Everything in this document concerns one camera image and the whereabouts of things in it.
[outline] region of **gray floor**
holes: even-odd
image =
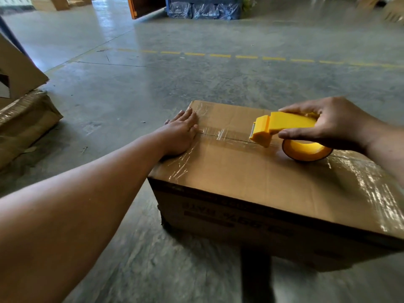
[[[402,27],[342,0],[257,1],[245,19],[229,22],[161,13],[133,21],[126,0],[7,16],[47,71],[43,88],[65,118],[35,152],[0,173],[0,192],[99,158],[153,131],[193,99],[277,109],[346,95],[373,115],[404,124]],[[66,302],[262,301],[242,296],[239,248],[167,234],[156,205],[145,183]],[[404,255],[321,274],[277,258],[263,263],[273,290],[266,302],[404,301]]]

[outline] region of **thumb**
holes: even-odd
[[[282,139],[315,141],[318,138],[318,130],[313,128],[288,128],[278,133]]]

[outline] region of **person's right hand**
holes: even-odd
[[[279,110],[286,113],[319,115],[312,128],[282,130],[282,139],[307,140],[323,146],[360,153],[386,128],[387,124],[362,111],[344,97],[330,97],[293,104]]]

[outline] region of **tape roll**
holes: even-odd
[[[332,153],[331,148],[320,143],[301,143],[286,139],[282,142],[282,150],[287,156],[300,162],[314,162],[326,158]]]

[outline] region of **taped cardboard box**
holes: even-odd
[[[190,106],[202,133],[148,178],[167,223],[319,271],[404,250],[404,197],[366,157],[334,151],[298,163],[277,137],[267,149],[249,141],[252,123],[270,111],[202,101]]]
[[[0,34],[0,168],[23,153],[62,115],[46,92],[48,77]]]

